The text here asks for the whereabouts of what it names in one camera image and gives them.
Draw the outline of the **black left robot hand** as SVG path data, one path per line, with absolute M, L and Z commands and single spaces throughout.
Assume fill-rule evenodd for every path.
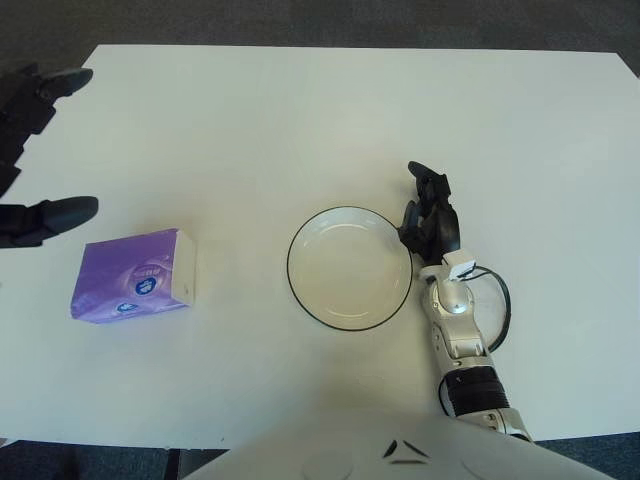
M 56 114 L 58 99 L 69 97 L 93 78 L 89 68 L 43 73 L 36 63 L 1 74 L 1 193 L 21 173 L 24 144 L 41 134 Z M 1 206 L 1 247 L 40 247 L 44 241 L 91 220 L 99 210 L 94 196 L 76 196 L 35 205 Z

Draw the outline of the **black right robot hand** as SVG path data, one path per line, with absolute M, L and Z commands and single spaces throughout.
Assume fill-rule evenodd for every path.
M 408 163 L 408 170 L 415 178 L 418 200 L 407 203 L 398 236 L 425 266 L 438 265 L 445 254 L 461 246 L 458 216 L 449 202 L 448 179 L 415 161 Z

